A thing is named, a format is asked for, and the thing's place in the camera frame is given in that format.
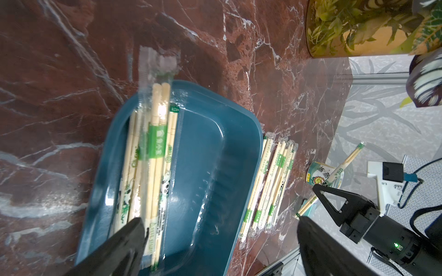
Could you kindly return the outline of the chopstick pair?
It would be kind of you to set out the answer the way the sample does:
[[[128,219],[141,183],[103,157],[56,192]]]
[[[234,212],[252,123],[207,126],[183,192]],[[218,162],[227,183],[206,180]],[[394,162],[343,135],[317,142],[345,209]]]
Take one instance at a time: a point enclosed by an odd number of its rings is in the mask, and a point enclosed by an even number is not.
[[[252,230],[254,232],[257,232],[258,230],[262,229],[261,224],[263,223],[266,217],[265,212],[267,210],[267,206],[269,203],[270,193],[272,191],[275,174],[277,171],[277,164],[280,159],[279,155],[281,155],[282,152],[284,151],[286,143],[287,139],[282,137],[278,138],[277,143],[275,143],[276,147],[268,166],[260,201],[258,203],[255,217],[252,223]]]
[[[287,170],[288,170],[288,167],[290,164],[292,154],[294,152],[294,145],[295,145],[295,142],[293,140],[288,141],[287,147],[285,148],[285,150],[283,152],[282,161],[279,163],[279,166],[277,167],[278,171],[277,171],[276,178],[275,178],[273,192],[271,194],[271,198],[270,198],[270,202],[269,202],[270,205],[268,208],[268,216],[267,216],[267,220],[265,223],[266,230],[269,230],[272,228],[273,217],[276,212],[279,198],[280,198],[280,195],[283,190]]]

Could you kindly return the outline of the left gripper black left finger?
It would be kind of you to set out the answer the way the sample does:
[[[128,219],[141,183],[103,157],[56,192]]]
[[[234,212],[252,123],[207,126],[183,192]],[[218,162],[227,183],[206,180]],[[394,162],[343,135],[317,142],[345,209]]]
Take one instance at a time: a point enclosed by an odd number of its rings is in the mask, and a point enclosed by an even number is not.
[[[148,230],[140,217],[132,219],[67,276],[137,276]]]

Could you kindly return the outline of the chopstick pair eleventh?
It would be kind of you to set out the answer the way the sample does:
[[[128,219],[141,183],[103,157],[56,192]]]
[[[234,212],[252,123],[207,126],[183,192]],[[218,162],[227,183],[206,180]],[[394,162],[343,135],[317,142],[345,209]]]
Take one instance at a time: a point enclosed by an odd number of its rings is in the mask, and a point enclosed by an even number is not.
[[[270,154],[272,151],[273,144],[276,140],[276,134],[273,132],[267,132],[264,139],[263,139],[263,151],[261,156],[261,161],[259,165],[258,172],[255,177],[252,194],[249,200],[249,203],[247,205],[247,210],[245,213],[245,217],[243,220],[242,228],[239,234],[239,241],[240,243],[244,243],[246,241],[250,224],[252,221],[252,216],[256,207],[256,201],[260,193],[260,186],[262,184],[262,179],[264,175],[266,174],[268,163],[270,159]]]

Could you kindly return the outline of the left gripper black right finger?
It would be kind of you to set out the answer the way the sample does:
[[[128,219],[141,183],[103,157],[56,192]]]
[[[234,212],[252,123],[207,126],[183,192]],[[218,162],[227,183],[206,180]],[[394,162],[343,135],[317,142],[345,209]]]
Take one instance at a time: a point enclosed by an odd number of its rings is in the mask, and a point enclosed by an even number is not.
[[[308,217],[299,219],[297,236],[308,276],[376,275]]]

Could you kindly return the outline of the amber glass vase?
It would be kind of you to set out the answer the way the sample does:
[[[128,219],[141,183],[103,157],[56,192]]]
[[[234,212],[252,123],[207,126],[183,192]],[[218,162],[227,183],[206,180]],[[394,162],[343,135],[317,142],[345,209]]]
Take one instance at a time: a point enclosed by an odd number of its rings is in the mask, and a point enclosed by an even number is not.
[[[314,58],[392,54],[423,17],[412,1],[309,1],[306,43]]]

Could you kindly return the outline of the teal storage box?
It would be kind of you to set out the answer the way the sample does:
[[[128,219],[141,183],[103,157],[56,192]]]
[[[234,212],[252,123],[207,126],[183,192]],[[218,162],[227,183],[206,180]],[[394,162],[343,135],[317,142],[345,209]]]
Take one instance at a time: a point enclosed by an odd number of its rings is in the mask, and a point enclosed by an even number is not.
[[[195,83],[176,80],[181,100],[173,151],[173,189],[168,198],[163,276],[224,276],[238,239],[262,150],[255,115]],[[129,118],[131,97],[113,119],[91,192],[76,262],[108,239]]]

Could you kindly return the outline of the wrapped chopsticks in box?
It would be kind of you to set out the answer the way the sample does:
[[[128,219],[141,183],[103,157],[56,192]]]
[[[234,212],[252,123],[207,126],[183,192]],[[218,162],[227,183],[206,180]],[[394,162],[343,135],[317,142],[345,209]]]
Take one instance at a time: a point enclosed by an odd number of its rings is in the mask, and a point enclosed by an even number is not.
[[[177,58],[139,48],[138,106],[130,112],[112,232],[139,217],[147,243],[141,268],[160,266],[172,154],[180,108],[171,102]]]

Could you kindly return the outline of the green artificial plant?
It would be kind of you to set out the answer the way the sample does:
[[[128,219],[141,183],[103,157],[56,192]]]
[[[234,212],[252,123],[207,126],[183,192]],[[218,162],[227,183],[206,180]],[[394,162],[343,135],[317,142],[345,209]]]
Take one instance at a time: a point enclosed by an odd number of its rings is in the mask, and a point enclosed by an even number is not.
[[[314,58],[412,55],[409,98],[442,104],[441,1],[309,1],[306,41]]]

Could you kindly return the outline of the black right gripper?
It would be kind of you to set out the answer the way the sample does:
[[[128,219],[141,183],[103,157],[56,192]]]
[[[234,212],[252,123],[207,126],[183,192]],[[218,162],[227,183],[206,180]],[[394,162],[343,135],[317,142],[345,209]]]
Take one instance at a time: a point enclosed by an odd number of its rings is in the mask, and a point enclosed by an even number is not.
[[[381,216],[372,202],[323,185],[314,185],[313,192],[340,231],[354,243],[365,240],[381,257],[412,276],[442,274],[442,252],[392,218]]]

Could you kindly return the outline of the chopstick pair twelfth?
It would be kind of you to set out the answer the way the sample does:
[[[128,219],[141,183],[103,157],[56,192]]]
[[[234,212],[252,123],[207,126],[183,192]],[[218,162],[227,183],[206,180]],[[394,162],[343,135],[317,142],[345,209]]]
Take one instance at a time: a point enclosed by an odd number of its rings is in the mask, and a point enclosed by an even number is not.
[[[346,160],[336,168],[324,163],[313,162],[307,170],[306,182],[311,186],[321,185],[339,189],[344,178],[344,170],[359,155],[364,147],[365,142],[359,143]]]

